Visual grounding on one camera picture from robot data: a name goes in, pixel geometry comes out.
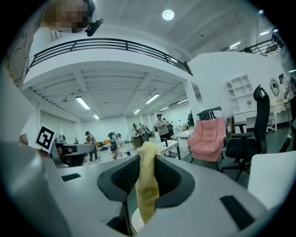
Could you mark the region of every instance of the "yellow towel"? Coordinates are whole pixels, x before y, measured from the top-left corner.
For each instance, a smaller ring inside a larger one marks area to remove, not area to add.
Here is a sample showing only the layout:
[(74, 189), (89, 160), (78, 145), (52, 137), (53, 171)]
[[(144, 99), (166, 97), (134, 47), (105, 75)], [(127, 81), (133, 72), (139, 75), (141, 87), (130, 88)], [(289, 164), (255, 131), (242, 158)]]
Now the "yellow towel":
[(136, 182), (137, 203), (146, 224), (152, 218), (155, 200), (159, 198), (158, 183), (154, 176), (154, 157), (160, 155), (161, 148), (154, 143), (144, 142), (137, 153), (140, 156), (140, 174)]

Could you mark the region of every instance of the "black chair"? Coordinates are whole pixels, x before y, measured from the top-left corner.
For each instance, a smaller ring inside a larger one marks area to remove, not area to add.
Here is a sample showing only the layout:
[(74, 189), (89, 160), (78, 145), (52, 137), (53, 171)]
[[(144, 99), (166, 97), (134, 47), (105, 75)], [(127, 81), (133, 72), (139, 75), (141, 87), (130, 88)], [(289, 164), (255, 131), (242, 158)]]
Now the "black chair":
[(270, 100), (268, 94), (260, 85), (254, 91), (254, 99), (257, 101), (257, 117), (254, 127), (255, 139), (248, 139), (252, 137), (253, 133), (244, 133), (243, 126), (247, 124), (234, 124), (234, 126), (240, 128), (241, 133), (231, 136), (234, 139), (231, 139), (228, 143), (226, 156), (236, 159), (235, 162), (238, 162), (239, 165), (227, 166), (221, 169), (221, 172), (223, 172), (224, 169), (238, 169), (239, 173), (235, 181), (238, 180), (242, 171), (250, 174), (246, 163), (249, 163), (254, 155), (267, 153), (266, 128), (269, 118)]

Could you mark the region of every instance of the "black metal railing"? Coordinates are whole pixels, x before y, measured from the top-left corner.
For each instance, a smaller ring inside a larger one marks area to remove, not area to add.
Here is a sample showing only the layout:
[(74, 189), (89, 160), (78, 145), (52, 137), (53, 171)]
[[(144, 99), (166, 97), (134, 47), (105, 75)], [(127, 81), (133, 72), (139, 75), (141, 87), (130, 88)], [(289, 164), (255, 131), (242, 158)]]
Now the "black metal railing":
[(282, 40), (278, 32), (276, 32), (273, 33), (271, 39), (250, 47), (246, 47), (240, 52), (259, 54), (263, 56), (271, 56), (274, 54), (279, 54), (282, 51), (283, 46), (284, 41)]
[(58, 44), (48, 49), (45, 49), (34, 55), (34, 59), (30, 65), (30, 68), (36, 64), (43, 62), (46, 59), (55, 57), (57, 55), (78, 51), (78, 50), (89, 50), (89, 49), (116, 49), (116, 50), (127, 50), (135, 53), (145, 54), (162, 61), (165, 61), (185, 72), (192, 75), (190, 68), (186, 62), (180, 62), (178, 59), (161, 52), (160, 50), (152, 47), (139, 44), (136, 42), (113, 39), (113, 38), (90, 38), (90, 39), (79, 39), (73, 40), (66, 43)]

